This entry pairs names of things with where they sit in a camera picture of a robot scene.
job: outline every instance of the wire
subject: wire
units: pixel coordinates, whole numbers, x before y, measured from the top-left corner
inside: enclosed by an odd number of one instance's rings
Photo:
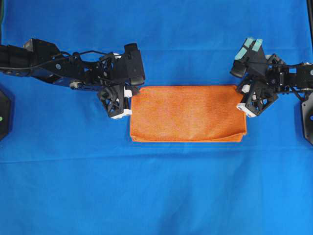
[[[247,61],[246,64],[259,64],[259,65],[270,65],[270,66],[276,66],[276,67],[286,67],[286,68],[291,68],[295,69],[301,66],[304,66],[303,64],[296,64],[296,65],[281,65],[281,64],[271,64],[271,63],[262,63],[262,62],[254,62],[254,61]]]
[[[24,67],[24,68],[0,67],[0,70],[17,70],[17,71],[20,71],[20,70],[32,70],[32,69],[41,67],[41,66],[46,65],[46,64],[50,64],[50,63],[53,63],[53,62],[62,61],[62,60],[66,60],[66,59],[69,59],[69,58],[73,58],[73,57],[76,57],[77,55],[84,55],[84,54],[88,54],[88,53],[97,53],[97,54],[102,54],[102,55],[108,55],[109,54],[109,53],[102,53],[102,52],[99,52],[99,51],[96,51],[96,50],[88,50],[88,51],[84,51],[84,52],[81,52],[81,53],[78,53],[78,54],[75,54],[75,55],[70,55],[69,53],[64,52],[64,51],[61,51],[60,53],[61,54],[63,54],[63,53],[67,54],[69,56],[66,56],[66,57],[63,57],[63,58],[54,59],[54,60],[48,60],[46,62],[37,64],[37,65],[34,65],[34,66],[30,66],[30,67]]]

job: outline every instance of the blue tablecloth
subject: blue tablecloth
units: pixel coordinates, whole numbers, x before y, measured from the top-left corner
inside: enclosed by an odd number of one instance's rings
[[[299,0],[7,0],[2,30],[4,45],[38,38],[71,53],[137,42],[148,86],[238,84],[229,70],[248,36],[288,64],[313,61]],[[242,143],[133,143],[129,118],[108,119],[96,93],[0,85],[15,101],[1,235],[313,233],[313,146],[293,95],[248,119]]]

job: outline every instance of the black cable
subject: black cable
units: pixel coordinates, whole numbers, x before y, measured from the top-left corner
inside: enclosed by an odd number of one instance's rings
[[[15,70],[15,71],[16,70],[17,71],[20,71],[20,70],[32,70],[32,69],[41,67],[41,66],[46,65],[46,64],[50,64],[50,63],[61,61],[61,60],[66,60],[66,59],[75,57],[77,55],[84,55],[84,54],[88,54],[88,53],[98,53],[98,54],[102,54],[102,55],[108,55],[108,53],[102,53],[102,52],[99,52],[99,51],[96,51],[96,50],[88,50],[88,51],[84,51],[84,52],[78,53],[76,55],[70,55],[70,56],[66,56],[66,57],[58,58],[58,59],[54,59],[54,60],[48,60],[48,61],[43,62],[41,64],[30,66],[30,67],[24,67],[24,68],[0,67],[0,70]]]
[[[260,65],[270,65],[270,66],[275,66],[275,67],[286,67],[290,69],[296,69],[298,67],[304,66],[303,64],[296,64],[296,65],[281,65],[281,64],[271,64],[271,63],[262,63],[262,62],[255,62],[255,61],[247,61],[246,64],[260,64]]]
[[[296,97],[299,98],[300,101],[302,101],[302,102],[305,101],[305,99],[299,95],[298,91],[296,91],[295,88],[290,87],[290,89],[293,91],[293,93],[296,95]]]

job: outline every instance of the orange cloth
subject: orange cloth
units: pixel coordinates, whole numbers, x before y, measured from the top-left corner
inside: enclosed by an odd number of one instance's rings
[[[240,142],[246,116],[236,86],[144,87],[132,98],[136,142]]]

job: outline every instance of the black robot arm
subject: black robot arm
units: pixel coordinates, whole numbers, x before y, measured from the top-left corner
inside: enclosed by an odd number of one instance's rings
[[[313,64],[287,65],[276,54],[265,55],[262,40],[247,38],[230,73],[242,79],[237,91],[243,99],[237,108],[251,118],[260,115],[278,94],[295,94],[302,102],[305,138],[313,144]]]
[[[81,55],[99,53],[98,61],[86,62]],[[125,53],[60,51],[55,44],[29,40],[23,48],[0,46],[0,71],[12,76],[32,76],[43,82],[73,90],[97,91],[108,116],[131,114],[129,98],[138,93],[145,75],[136,44],[125,45]]]

